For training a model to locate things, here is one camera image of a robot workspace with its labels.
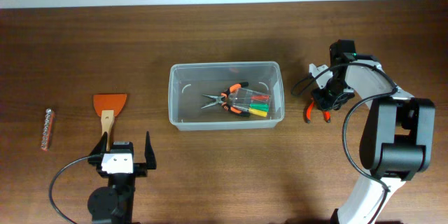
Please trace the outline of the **small red cutting pliers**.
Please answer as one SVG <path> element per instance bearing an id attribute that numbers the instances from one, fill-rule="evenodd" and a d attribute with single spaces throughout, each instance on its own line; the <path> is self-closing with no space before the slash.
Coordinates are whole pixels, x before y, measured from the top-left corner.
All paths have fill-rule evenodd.
<path id="1" fill-rule="evenodd" d="M 304 121 L 307 124 L 309 124 L 311 122 L 311 113 L 312 113 L 312 110 L 316 107 L 316 105 L 317 105 L 317 103 L 312 99 L 311 103 L 305 109 Z M 329 111 L 323 111 L 323 110 L 321 110 L 321 112 L 323 114 L 323 119 L 325 120 L 325 122 L 326 123 L 330 123 L 331 122 L 330 112 Z"/>

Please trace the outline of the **clear screwdriver set case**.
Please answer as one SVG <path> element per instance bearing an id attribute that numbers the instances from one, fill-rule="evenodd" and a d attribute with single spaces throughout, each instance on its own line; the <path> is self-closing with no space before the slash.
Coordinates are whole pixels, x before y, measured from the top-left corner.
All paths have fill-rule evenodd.
<path id="1" fill-rule="evenodd" d="M 240 88 L 230 95 L 230 101 L 236 109 L 265 118 L 270 111 L 271 96 L 262 92 Z"/>

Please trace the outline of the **orange long nose pliers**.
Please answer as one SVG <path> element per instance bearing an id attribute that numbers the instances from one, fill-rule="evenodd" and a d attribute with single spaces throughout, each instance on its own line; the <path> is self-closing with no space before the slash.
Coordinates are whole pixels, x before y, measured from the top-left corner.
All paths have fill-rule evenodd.
<path id="1" fill-rule="evenodd" d="M 227 112 L 229 112 L 231 114 L 234 114 L 234 115 L 240 116 L 240 117 L 249 117 L 250 116 L 249 112 L 239 110 L 238 108 L 235 108 L 234 106 L 228 104 L 228 98 L 230 97 L 230 95 L 232 93 L 235 93 L 238 89 L 245 88 L 248 85 L 249 85 L 248 82 L 236 83 L 236 84 L 230 86 L 226 91 L 222 92 L 218 96 L 204 94 L 204 97 L 208 97 L 208 98 L 212 99 L 212 102 L 207 105 L 204 105 L 202 107 L 202 109 L 209 108 L 209 107 L 212 107 L 215 105 L 219 105 L 224 110 L 226 110 Z"/>

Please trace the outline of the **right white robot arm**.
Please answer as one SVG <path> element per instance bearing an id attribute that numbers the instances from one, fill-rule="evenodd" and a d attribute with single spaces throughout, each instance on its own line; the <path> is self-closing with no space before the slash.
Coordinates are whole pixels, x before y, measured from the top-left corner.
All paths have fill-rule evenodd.
<path id="1" fill-rule="evenodd" d="M 342 125 L 342 145 L 347 160 L 360 174 L 347 201 L 333 211 L 331 223 L 374 223 L 393 194 L 431 161 L 435 105 L 404 91 L 372 55 L 356 52 L 351 40 L 330 46 L 330 65 L 310 64 L 309 75 L 318 87 L 311 105 L 323 112 L 340 109 L 358 95 Z M 369 109 L 360 139 L 357 165 L 347 145 L 351 116 L 360 106 Z"/>

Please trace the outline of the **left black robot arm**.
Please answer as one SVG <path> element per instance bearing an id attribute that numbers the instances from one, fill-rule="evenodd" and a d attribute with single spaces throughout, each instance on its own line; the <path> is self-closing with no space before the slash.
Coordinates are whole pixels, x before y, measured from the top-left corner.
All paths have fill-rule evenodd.
<path id="1" fill-rule="evenodd" d="M 146 177 L 149 170 L 157 169 L 151 137 L 146 134 L 145 162 L 134 161 L 134 146 L 129 141 L 115 142 L 109 149 L 107 146 L 108 134 L 105 132 L 87 159 L 98 175 L 108 180 L 108 185 L 91 193 L 87 209 L 93 223 L 131 223 L 135 181 Z"/>

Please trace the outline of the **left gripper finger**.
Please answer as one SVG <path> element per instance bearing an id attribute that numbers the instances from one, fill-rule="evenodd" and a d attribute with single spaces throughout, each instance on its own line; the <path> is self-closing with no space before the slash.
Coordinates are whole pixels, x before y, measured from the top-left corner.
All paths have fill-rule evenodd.
<path id="1" fill-rule="evenodd" d="M 108 133 L 104 132 L 98 144 L 92 149 L 90 155 L 100 155 L 106 152 L 108 146 Z"/>
<path id="2" fill-rule="evenodd" d="M 156 163 L 155 154 L 154 154 L 153 148 L 151 146 L 151 136 L 149 134 L 149 131 L 146 132 L 144 156 L 146 159 L 146 164 L 155 164 Z"/>

